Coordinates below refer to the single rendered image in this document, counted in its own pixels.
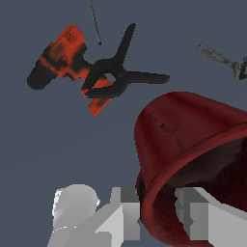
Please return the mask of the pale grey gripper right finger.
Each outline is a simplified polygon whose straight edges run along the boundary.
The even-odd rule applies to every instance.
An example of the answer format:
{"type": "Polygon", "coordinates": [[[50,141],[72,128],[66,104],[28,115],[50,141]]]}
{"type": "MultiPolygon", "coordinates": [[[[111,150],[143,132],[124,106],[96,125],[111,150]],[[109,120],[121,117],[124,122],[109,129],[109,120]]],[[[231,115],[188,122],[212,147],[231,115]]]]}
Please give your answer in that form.
{"type": "Polygon", "coordinates": [[[177,188],[176,214],[190,240],[247,247],[247,212],[221,204],[201,187],[177,188]]]}

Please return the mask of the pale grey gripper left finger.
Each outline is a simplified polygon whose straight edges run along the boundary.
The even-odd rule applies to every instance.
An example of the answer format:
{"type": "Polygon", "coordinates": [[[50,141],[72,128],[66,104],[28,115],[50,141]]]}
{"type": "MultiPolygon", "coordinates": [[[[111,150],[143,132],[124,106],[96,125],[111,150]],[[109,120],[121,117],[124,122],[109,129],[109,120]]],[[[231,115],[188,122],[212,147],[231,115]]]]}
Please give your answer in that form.
{"type": "Polygon", "coordinates": [[[96,213],[105,216],[96,233],[110,233],[113,241],[140,239],[140,201],[135,188],[113,187],[110,203],[96,213]]]}

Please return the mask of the dark red cup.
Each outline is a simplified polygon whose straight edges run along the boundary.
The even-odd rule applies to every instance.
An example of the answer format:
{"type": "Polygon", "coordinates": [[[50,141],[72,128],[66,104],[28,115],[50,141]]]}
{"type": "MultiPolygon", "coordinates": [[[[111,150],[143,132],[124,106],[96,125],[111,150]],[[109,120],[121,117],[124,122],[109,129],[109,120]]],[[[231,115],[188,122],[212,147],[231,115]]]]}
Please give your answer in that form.
{"type": "Polygon", "coordinates": [[[140,113],[134,139],[141,221],[173,247],[216,247],[191,240],[176,214],[179,187],[202,187],[247,212],[247,112],[189,92],[159,96],[140,113]]]}

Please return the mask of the black spring clamp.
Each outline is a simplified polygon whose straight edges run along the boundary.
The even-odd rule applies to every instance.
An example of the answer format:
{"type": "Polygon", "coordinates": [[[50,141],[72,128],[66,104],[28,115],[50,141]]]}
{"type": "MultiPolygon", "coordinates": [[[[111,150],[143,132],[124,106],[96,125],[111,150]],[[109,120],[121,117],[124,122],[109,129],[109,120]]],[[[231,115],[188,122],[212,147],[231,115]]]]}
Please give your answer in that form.
{"type": "Polygon", "coordinates": [[[127,71],[124,69],[124,59],[129,47],[136,24],[130,24],[119,45],[116,55],[110,59],[96,61],[91,67],[82,91],[89,98],[114,98],[120,96],[131,83],[164,84],[170,76],[166,74],[148,73],[140,71],[127,71]],[[111,86],[95,88],[99,77],[104,73],[110,73],[115,77],[111,86]]]}

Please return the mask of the grey metal wrench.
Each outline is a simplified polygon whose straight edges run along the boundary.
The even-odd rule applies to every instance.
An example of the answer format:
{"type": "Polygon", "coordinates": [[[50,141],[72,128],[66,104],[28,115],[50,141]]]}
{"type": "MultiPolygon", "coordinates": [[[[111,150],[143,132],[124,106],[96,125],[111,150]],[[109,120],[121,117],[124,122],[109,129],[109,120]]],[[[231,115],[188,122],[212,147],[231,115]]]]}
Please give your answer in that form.
{"type": "Polygon", "coordinates": [[[247,79],[247,57],[244,57],[240,62],[234,62],[229,58],[224,57],[219,52],[213,50],[205,44],[199,44],[196,48],[198,54],[201,54],[213,61],[216,61],[222,65],[233,70],[233,75],[236,80],[247,79]]]}

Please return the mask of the orange and black power drill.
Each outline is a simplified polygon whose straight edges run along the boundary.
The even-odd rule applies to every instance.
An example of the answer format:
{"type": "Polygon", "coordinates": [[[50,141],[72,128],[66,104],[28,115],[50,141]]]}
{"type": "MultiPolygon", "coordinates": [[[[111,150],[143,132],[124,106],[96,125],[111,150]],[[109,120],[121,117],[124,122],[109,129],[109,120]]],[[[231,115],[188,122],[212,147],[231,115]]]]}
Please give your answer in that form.
{"type": "Polygon", "coordinates": [[[86,62],[83,54],[87,50],[82,32],[70,24],[51,42],[36,61],[27,77],[27,84],[33,90],[43,90],[57,76],[68,77],[72,81],[85,80],[92,65],[86,62]]]}

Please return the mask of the thin grey rod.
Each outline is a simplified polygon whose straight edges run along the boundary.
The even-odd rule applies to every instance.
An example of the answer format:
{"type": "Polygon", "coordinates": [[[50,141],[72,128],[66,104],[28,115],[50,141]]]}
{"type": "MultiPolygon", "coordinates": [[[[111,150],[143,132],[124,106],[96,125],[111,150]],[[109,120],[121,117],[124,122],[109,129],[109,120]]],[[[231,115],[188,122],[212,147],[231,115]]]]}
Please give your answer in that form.
{"type": "Polygon", "coordinates": [[[90,11],[91,11],[91,15],[92,15],[94,27],[95,27],[95,30],[96,30],[97,44],[98,45],[101,45],[101,39],[100,39],[100,36],[99,36],[99,31],[98,31],[98,28],[97,28],[97,24],[96,24],[96,15],[95,15],[95,10],[94,10],[94,7],[93,7],[92,0],[89,0],[89,6],[90,6],[90,11]]]}

